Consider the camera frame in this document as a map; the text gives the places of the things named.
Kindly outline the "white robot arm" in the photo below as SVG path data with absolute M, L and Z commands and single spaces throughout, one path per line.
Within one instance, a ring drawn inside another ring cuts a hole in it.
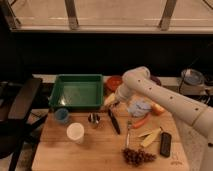
M 115 95 L 104 104 L 110 106 L 116 102 L 125 102 L 134 93 L 148 97 L 176 115 L 204 136 L 208 147 L 213 147 L 213 107 L 157 85 L 150 79 L 150 71 L 146 67 L 126 71 Z

